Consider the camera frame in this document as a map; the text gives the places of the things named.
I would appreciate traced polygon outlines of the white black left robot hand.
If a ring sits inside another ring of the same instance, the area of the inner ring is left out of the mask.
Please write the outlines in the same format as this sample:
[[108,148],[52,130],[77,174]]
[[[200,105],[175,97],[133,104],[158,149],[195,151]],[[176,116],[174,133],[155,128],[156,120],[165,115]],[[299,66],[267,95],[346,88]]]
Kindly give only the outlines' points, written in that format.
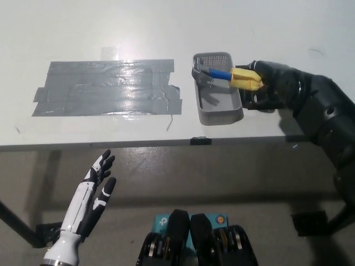
[[116,184],[110,168],[115,156],[106,150],[88,170],[65,214],[61,230],[81,236],[85,240],[98,223]]

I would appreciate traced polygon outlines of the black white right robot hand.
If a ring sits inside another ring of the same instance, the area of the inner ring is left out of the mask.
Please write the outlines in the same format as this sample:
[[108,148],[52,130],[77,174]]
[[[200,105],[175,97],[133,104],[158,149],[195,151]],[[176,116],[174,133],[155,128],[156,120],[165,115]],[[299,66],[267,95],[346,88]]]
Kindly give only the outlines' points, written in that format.
[[285,64],[263,60],[254,60],[245,69],[256,72],[263,82],[260,89],[246,93],[249,109],[292,108],[300,90],[296,69]]

